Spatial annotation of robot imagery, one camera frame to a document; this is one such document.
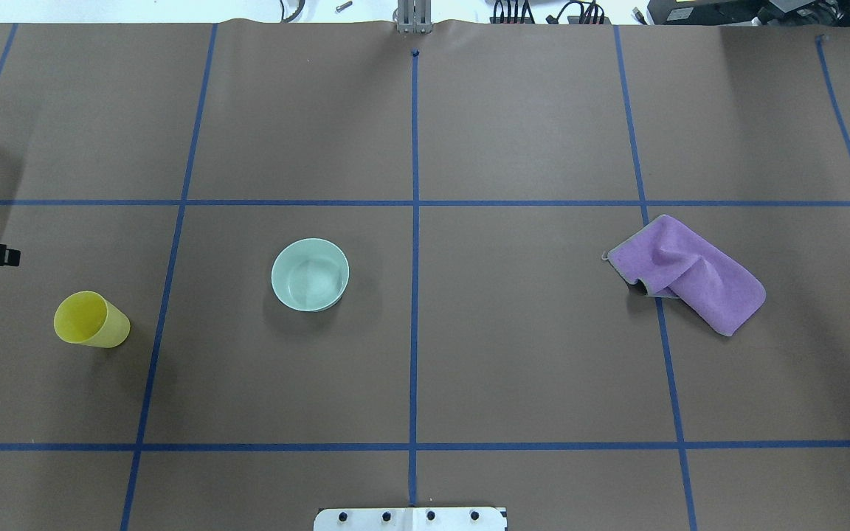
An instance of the purple towel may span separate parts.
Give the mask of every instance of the purple towel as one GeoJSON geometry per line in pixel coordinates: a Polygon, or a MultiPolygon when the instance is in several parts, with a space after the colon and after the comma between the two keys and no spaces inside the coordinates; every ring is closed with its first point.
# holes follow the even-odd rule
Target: purple towel
{"type": "Polygon", "coordinates": [[[608,252],[625,282],[642,282],[649,296],[675,296],[708,324],[732,336],[766,300],[766,289],[749,271],[670,215],[608,252]]]}

